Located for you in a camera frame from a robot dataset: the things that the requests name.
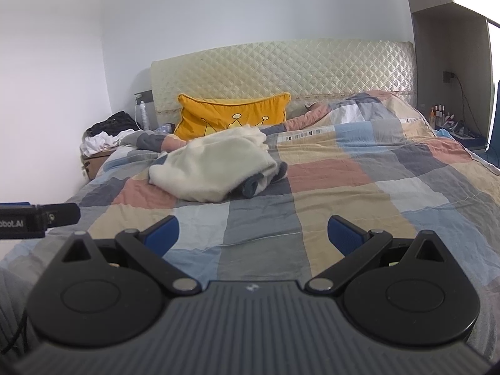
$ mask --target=patchwork comforter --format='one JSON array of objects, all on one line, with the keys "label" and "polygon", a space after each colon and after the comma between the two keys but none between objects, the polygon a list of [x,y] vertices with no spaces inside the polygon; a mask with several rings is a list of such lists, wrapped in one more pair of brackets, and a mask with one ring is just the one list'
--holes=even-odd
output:
[{"label": "patchwork comforter", "polygon": [[432,229],[481,297],[481,315],[468,342],[498,360],[498,169],[456,141],[436,137],[418,112],[389,93],[362,93],[321,103],[314,111],[263,130],[269,153],[288,164],[288,177],[251,199],[178,200],[148,182],[148,167],[158,153],[121,148],[70,199],[82,209],[77,225],[22,242],[2,265],[34,283],[75,229],[109,238],[173,214],[181,235],[164,258],[204,285],[212,279],[304,283],[343,257],[328,241],[332,214],[400,238]]}]

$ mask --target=black device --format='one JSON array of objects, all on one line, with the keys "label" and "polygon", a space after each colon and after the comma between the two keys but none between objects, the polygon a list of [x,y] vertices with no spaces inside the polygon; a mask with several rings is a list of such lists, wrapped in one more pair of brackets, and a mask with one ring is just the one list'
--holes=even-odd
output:
[{"label": "black device", "polygon": [[[163,223],[175,228],[175,218]],[[365,232],[339,216],[346,257],[309,280],[197,280],[145,247],[152,230],[76,232],[34,286],[42,343],[16,363],[45,374],[484,374],[465,344],[479,313],[468,278],[435,232]]]},{"label": "black device", "polygon": [[80,208],[75,203],[2,203],[0,239],[43,238],[47,229],[76,224],[79,220]]}]

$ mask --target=bedside table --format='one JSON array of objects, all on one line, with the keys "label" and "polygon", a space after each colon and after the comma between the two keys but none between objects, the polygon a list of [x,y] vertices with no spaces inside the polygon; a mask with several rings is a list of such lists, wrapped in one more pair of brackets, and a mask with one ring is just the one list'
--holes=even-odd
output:
[{"label": "bedside table", "polygon": [[99,168],[103,165],[106,159],[115,151],[116,149],[109,149],[107,151],[98,152],[91,156],[83,156],[83,166],[87,171],[88,178],[94,180],[96,178]]}]

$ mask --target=yellow pillow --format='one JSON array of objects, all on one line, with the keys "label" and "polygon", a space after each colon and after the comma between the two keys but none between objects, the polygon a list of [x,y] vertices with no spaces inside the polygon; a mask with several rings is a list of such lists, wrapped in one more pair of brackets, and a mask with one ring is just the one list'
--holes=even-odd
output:
[{"label": "yellow pillow", "polygon": [[274,125],[286,120],[285,107],[289,93],[273,97],[224,100],[193,98],[180,94],[181,117],[174,134],[189,140],[228,128]]}]

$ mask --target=diamond quilted pattern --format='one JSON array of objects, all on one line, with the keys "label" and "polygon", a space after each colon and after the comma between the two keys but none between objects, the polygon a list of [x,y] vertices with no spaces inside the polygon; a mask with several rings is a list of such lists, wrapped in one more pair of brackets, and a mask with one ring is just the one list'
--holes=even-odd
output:
[{"label": "diamond quilted pattern", "polygon": [[159,123],[180,120],[180,93],[203,98],[252,98],[288,91],[293,97],[347,97],[392,91],[416,105],[411,42],[299,39],[209,49],[153,62]]}]

